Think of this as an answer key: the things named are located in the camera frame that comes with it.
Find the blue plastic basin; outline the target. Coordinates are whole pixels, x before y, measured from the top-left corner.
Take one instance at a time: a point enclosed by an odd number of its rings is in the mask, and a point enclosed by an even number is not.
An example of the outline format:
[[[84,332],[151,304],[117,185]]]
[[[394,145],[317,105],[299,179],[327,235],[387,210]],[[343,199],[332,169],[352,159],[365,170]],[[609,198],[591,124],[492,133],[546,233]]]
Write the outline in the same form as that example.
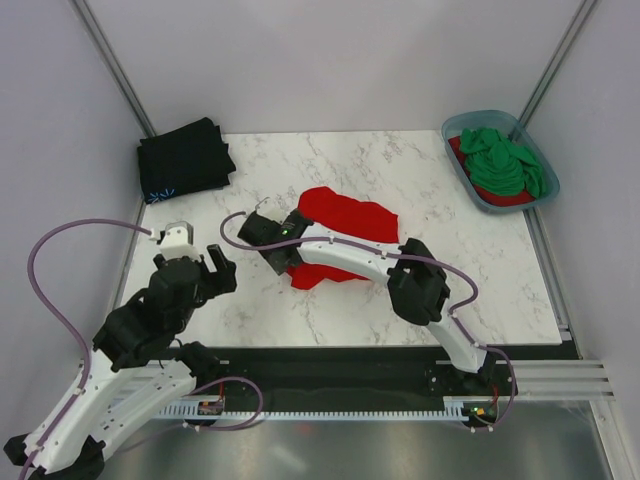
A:
[[[533,202],[517,205],[511,207],[497,207],[490,205],[483,201],[472,187],[470,179],[468,179],[463,172],[462,167],[457,161],[452,148],[450,147],[448,140],[450,138],[461,135],[464,129],[476,130],[482,127],[494,128],[499,130],[502,134],[507,136],[513,143],[518,145],[524,145],[529,147],[538,160],[542,164],[544,169],[545,179],[548,184],[548,192],[546,195],[535,199]],[[556,173],[551,167],[548,160],[542,154],[539,147],[536,145],[531,136],[527,133],[526,129],[518,122],[518,120],[503,111],[500,110],[480,110],[468,113],[459,114],[446,120],[441,128],[442,137],[445,143],[445,149],[449,156],[451,163],[454,167],[456,175],[461,181],[463,187],[469,194],[473,203],[483,212],[491,214],[506,214],[517,211],[523,211],[526,209],[534,208],[543,205],[553,200],[559,193],[560,186]]]

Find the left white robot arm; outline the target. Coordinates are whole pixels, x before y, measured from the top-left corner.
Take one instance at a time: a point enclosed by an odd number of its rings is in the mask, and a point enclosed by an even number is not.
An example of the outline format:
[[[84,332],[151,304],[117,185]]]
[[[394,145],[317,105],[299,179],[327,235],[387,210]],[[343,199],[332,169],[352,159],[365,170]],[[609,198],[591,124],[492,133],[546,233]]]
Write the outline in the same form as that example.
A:
[[[161,372],[128,399],[123,387],[182,333],[196,309],[237,288],[236,265],[217,244],[215,268],[192,248],[161,251],[147,287],[106,317],[84,353],[80,372],[34,431],[11,437],[3,450],[23,479],[95,479],[136,430],[172,401],[219,382],[220,362],[199,342],[183,345]]]

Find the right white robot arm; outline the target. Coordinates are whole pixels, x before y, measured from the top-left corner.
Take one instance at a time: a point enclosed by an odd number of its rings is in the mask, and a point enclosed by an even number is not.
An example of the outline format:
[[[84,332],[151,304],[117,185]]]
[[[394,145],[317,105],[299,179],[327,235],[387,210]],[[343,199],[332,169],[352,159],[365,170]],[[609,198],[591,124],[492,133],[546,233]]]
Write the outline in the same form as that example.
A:
[[[339,233],[294,210],[286,216],[240,214],[239,249],[256,251],[281,275],[301,266],[340,270],[386,287],[400,319],[426,328],[447,353],[467,392],[494,381],[486,348],[459,324],[456,311],[473,303],[478,285],[465,272],[436,260],[420,240],[381,243]]]

